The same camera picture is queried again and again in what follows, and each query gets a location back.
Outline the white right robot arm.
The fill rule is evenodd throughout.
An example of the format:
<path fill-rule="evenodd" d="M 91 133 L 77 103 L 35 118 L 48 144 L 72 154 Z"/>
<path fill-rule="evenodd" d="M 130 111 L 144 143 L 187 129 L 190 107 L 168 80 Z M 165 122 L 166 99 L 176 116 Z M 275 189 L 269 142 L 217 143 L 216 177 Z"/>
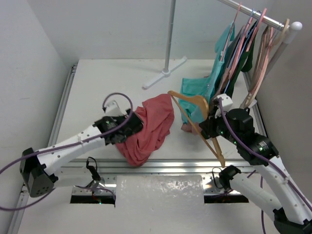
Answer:
<path fill-rule="evenodd" d="M 259 207 L 281 234 L 310 234 L 312 204 L 302 194 L 287 172 L 278 150 L 266 136 L 255 131 L 249 108 L 233 108 L 227 95 L 213 100 L 213 111 L 200 123 L 208 137 L 221 136 L 236 146 L 238 154 L 248 162 L 273 191 L 273 195 L 254 185 L 236 166 L 219 172 L 217 187 L 235 190 Z"/>

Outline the salmon red t-shirt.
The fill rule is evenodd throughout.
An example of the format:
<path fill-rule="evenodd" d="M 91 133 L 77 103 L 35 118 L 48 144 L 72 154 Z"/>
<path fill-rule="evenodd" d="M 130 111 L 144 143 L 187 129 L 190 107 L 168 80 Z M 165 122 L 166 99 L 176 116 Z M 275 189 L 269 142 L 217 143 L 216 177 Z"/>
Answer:
<path fill-rule="evenodd" d="M 170 134 L 175 119 L 171 96 L 160 94 L 150 98 L 142 102 L 135 113 L 142 119 L 143 129 L 116 147 L 131 166 L 139 167 L 162 146 Z"/>

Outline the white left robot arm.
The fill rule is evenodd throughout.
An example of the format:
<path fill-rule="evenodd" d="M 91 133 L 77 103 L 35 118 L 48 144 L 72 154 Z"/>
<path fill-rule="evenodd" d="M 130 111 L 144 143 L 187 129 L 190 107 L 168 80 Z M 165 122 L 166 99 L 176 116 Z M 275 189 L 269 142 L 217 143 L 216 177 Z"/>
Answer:
<path fill-rule="evenodd" d="M 61 179 L 61 168 L 85 153 L 109 144 L 124 143 L 127 138 L 143 129 L 143 120 L 129 109 L 120 110 L 114 116 L 104 116 L 85 130 L 51 147 L 22 152 L 20 174 L 30 197 L 36 198 L 51 192 L 56 187 L 79 186 L 95 188 L 102 178 L 95 166 L 86 162 L 82 172 Z"/>

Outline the wooden clothes hanger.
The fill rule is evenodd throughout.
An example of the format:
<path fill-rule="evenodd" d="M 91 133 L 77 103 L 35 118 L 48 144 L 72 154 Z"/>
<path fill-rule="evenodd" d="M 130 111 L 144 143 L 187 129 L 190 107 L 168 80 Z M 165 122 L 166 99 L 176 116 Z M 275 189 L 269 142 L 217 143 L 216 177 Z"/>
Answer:
<path fill-rule="evenodd" d="M 206 101 L 206 99 L 203 96 L 200 95 L 195 95 L 192 97 L 187 97 L 183 94 L 177 93 L 175 91 L 168 91 L 168 94 L 171 96 L 175 104 L 178 106 L 179 110 L 181 113 L 187 118 L 188 122 L 191 124 L 191 126 L 194 128 L 195 132 L 200 136 L 202 141 L 206 144 L 206 146 L 210 149 L 210 151 L 213 153 L 213 155 L 217 158 L 217 160 L 220 162 L 221 167 L 225 168 L 225 158 L 222 154 L 222 150 L 220 148 L 220 145 L 218 143 L 218 140 L 216 137 L 212 138 L 212 143 L 214 145 L 214 148 L 208 143 L 208 141 L 205 139 L 205 137 L 201 134 L 200 130 L 197 128 L 197 126 L 191 121 L 191 119 L 188 117 L 187 113 L 183 110 L 181 105 L 178 103 L 176 98 L 182 99 L 186 102 L 192 103 L 199 107 L 203 118 L 206 119 L 208 117 L 208 112 L 209 112 L 209 105 Z"/>

